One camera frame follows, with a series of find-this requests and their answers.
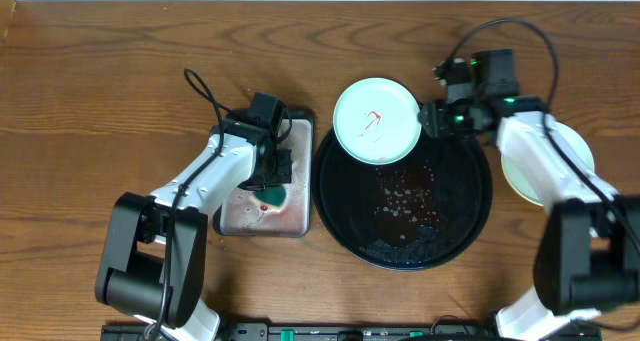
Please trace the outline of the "green yellow sponge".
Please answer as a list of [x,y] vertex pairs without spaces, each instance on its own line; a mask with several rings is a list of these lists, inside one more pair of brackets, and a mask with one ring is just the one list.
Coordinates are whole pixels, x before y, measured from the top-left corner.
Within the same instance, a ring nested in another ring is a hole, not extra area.
[[286,203],[287,192],[284,186],[278,185],[253,192],[262,212],[280,211]]

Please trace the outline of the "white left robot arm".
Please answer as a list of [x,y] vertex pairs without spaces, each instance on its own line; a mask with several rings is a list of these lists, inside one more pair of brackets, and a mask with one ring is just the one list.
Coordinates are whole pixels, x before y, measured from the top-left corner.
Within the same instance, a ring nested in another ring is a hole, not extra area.
[[114,204],[95,284],[98,302],[149,324],[144,337],[213,340],[219,315],[201,298],[207,232],[240,185],[261,180],[287,156],[278,121],[227,119],[203,151],[148,196]]

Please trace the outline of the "pale green plate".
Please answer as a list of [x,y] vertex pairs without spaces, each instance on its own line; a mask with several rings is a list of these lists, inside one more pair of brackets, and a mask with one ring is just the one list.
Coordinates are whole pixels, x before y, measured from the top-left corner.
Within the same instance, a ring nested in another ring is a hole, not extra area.
[[[556,127],[559,134],[573,147],[579,158],[594,172],[594,157],[586,141],[575,130],[565,124],[557,122]],[[541,200],[530,183],[510,159],[502,156],[501,167],[506,181],[520,197],[534,205],[542,206]]]

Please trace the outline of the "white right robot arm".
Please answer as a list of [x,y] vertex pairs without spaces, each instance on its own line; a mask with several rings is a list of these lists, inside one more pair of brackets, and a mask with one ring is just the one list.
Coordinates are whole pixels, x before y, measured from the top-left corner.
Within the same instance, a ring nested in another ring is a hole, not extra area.
[[449,57],[434,74],[446,96],[421,108],[425,132],[433,138],[486,134],[516,164],[547,217],[533,285],[497,312],[497,334],[541,340],[638,302],[638,197],[621,195],[588,168],[541,98],[520,95],[512,57]]

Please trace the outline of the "light blue plate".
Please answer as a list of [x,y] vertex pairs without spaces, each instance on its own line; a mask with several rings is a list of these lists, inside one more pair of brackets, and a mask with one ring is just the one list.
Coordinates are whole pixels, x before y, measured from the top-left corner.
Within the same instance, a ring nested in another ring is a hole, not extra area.
[[386,165],[407,156],[417,144],[419,105],[402,84],[367,78],[350,85],[339,97],[333,129],[342,148],[370,165]]

